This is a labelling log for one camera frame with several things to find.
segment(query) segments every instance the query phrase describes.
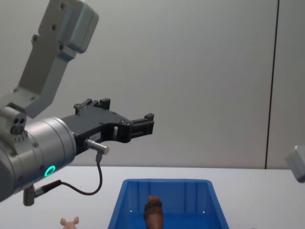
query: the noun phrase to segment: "pig ear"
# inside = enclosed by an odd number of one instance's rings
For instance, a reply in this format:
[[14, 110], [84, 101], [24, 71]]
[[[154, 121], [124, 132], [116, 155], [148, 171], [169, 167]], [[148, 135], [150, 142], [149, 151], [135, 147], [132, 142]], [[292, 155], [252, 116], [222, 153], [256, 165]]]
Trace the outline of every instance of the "pig ear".
[[78, 224], [80, 222], [80, 219], [78, 217], [75, 217], [75, 219], [73, 220], [74, 224]]
[[61, 225], [65, 226], [67, 221], [64, 218], [61, 218]]

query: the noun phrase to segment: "white table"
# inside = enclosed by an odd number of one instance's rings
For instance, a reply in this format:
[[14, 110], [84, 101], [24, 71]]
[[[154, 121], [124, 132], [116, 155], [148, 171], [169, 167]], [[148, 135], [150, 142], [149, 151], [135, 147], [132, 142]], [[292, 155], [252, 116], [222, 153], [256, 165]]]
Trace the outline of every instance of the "white table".
[[[289, 170], [103, 167], [101, 191], [87, 197], [62, 186], [22, 203], [22, 192], [0, 203], [2, 229], [60, 229], [60, 219], [80, 217], [78, 229], [106, 229], [123, 180], [128, 178], [195, 178], [212, 181], [231, 229], [305, 228], [305, 184]], [[84, 191], [98, 185], [96, 167], [66, 167], [37, 183], [61, 179]]]

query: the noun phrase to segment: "pink toy pig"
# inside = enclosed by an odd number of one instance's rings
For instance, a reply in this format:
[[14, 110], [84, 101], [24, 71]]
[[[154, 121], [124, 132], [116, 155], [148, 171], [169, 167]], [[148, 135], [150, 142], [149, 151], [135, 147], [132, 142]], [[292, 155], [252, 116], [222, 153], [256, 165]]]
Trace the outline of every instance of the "pink toy pig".
[[76, 217], [73, 222], [67, 222], [64, 218], [61, 218], [61, 224], [64, 226], [63, 229], [76, 229], [75, 224], [80, 222], [79, 218]]

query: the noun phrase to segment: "robotic arm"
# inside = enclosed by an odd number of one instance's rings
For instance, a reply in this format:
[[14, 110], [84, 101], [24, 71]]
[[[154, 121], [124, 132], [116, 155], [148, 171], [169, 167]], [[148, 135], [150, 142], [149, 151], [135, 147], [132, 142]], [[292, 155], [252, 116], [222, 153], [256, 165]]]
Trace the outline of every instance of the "robotic arm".
[[0, 202], [25, 190], [24, 204], [30, 206], [43, 194], [33, 184], [76, 155], [94, 149], [99, 164], [109, 151], [101, 142], [152, 134], [153, 114], [129, 120], [109, 110], [110, 99], [87, 99], [74, 105], [71, 116], [27, 124], [27, 116], [52, 103], [68, 62], [87, 50], [98, 19], [81, 0], [50, 0], [18, 87], [0, 99]]

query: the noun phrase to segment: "blue plastic bin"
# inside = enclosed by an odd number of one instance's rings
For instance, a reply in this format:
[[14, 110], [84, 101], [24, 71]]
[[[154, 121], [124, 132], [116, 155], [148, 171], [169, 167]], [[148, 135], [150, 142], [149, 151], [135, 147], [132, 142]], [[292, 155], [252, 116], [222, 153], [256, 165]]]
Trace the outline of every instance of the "blue plastic bin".
[[164, 229], [229, 229], [212, 183], [193, 179], [125, 180], [108, 229], [146, 229], [149, 195], [162, 200]]

